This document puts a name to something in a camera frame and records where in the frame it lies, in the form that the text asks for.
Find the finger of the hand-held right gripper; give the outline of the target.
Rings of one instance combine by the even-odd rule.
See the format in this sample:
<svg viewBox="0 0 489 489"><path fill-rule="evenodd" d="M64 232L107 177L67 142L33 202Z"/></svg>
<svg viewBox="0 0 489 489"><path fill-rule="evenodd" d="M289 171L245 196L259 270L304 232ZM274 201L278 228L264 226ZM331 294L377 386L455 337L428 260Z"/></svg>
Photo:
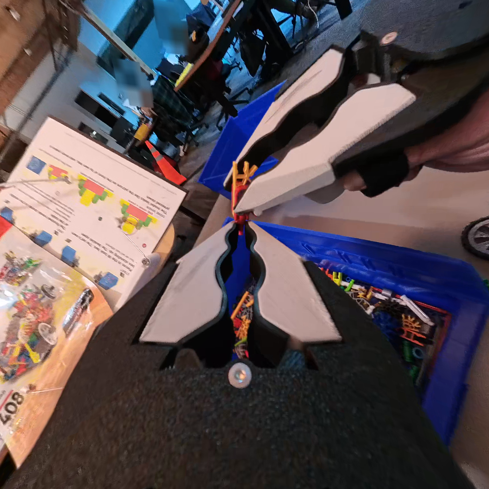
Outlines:
<svg viewBox="0 0 489 489"><path fill-rule="evenodd" d="M292 149L283 168L251 179L236 207L260 212L323 187L335 186L333 161L416 100L399 84L370 85L345 97L316 135Z"/></svg>
<svg viewBox="0 0 489 489"><path fill-rule="evenodd" d="M282 169L290 151L316 135L346 97L349 75L350 52L329 48L272 102L236 158L238 169L246 161L260 168L271 156L278 160L271 168Z"/></svg>

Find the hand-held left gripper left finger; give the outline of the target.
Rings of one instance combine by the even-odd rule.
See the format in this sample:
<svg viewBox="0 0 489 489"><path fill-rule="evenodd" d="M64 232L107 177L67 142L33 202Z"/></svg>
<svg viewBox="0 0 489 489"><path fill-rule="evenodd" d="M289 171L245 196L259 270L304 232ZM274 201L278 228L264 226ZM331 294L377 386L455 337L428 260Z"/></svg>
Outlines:
<svg viewBox="0 0 489 489"><path fill-rule="evenodd" d="M228 223L180 258L139 342L181 344L223 319L236 248L237 225Z"/></svg>

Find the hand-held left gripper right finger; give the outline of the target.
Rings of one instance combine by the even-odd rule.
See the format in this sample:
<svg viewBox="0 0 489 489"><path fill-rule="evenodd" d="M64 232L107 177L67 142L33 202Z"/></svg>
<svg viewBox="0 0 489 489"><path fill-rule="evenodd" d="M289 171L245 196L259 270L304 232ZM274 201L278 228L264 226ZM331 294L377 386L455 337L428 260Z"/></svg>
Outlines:
<svg viewBox="0 0 489 489"><path fill-rule="evenodd" d="M305 261L255 223L250 251L259 265L255 305L261 317L304 344L342 340L326 305L305 267Z"/></svg>

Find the red yellow toy construction piece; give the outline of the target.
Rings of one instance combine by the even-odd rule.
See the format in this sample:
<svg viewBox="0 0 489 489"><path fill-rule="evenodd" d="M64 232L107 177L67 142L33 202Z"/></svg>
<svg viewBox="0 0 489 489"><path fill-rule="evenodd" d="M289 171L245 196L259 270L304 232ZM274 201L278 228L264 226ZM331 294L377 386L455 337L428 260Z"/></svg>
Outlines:
<svg viewBox="0 0 489 489"><path fill-rule="evenodd" d="M248 213L240 214L236 211L236 207L247 191L251 184L251 179L258 169L259 167L256 165L250 167L249 163L246 161L240 171L238 169L238 162L233 162L231 174L231 212L239 236L244 235L244 227L248 221Z"/></svg>

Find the person's right hand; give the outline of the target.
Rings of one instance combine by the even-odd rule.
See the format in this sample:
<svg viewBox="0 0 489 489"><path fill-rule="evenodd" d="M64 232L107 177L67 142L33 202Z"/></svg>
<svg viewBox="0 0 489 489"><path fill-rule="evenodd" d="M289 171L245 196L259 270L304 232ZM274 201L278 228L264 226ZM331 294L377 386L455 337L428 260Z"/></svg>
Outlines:
<svg viewBox="0 0 489 489"><path fill-rule="evenodd" d="M380 159L381 170L353 170L339 178L344 190L367 197L413 180L422 167L452 173L488 171L488 90L456 124L431 139Z"/></svg>

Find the empty blue plastic bin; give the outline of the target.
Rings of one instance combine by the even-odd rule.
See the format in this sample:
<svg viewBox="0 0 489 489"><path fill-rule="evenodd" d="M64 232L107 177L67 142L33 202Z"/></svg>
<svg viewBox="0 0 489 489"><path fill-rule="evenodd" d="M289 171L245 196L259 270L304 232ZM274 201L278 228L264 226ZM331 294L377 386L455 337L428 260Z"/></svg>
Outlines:
<svg viewBox="0 0 489 489"><path fill-rule="evenodd" d="M224 180L246 142L251 137L284 82L260 95L230 118L208 158L198 182L220 195L231 198L224 187Z"/></svg>

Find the pile of colourful toy pieces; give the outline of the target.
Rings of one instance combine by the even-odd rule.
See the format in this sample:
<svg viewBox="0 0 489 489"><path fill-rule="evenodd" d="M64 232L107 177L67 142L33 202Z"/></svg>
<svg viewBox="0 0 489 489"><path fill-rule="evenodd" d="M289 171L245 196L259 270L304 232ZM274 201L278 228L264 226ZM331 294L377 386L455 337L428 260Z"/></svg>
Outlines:
<svg viewBox="0 0 489 489"><path fill-rule="evenodd" d="M370 317L389 341L422 396L430 383L433 366L451 323L451 314L443 309L389 293L372 284L339 272L337 268L316 264L323 275L336 283ZM257 281L243 262L231 275L237 286L230 313L235 343L231 359L249 359L248 330L253 319Z"/></svg>

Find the orange traffic cone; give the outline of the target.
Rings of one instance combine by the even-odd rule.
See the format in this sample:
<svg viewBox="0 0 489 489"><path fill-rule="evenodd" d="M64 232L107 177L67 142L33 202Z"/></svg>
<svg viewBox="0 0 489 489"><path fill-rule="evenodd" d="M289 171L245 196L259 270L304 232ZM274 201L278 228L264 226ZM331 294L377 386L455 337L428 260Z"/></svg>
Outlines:
<svg viewBox="0 0 489 489"><path fill-rule="evenodd" d="M187 181L187 178L176 169L176 162L173 159L160 153L149 140L145 141L145 145L155 161L153 164L155 172L176 185L181 186Z"/></svg>

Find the white instruction sheet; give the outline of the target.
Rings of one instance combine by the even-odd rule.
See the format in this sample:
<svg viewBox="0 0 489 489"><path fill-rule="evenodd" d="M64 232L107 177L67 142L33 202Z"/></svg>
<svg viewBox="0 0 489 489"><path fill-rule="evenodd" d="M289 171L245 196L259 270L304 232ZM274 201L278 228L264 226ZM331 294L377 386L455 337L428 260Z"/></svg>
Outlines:
<svg viewBox="0 0 489 489"><path fill-rule="evenodd" d="M1 217L96 283L128 297L187 192L48 117L1 190Z"/></svg>

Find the colourful toy package bag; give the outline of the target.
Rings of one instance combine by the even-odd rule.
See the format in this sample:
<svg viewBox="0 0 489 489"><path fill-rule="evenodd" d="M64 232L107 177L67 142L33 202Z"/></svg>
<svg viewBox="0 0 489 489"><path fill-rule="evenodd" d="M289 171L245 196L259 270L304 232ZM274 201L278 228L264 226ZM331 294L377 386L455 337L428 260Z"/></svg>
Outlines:
<svg viewBox="0 0 489 489"><path fill-rule="evenodd" d="M15 468L112 315L95 284L1 218L1 449Z"/></svg>

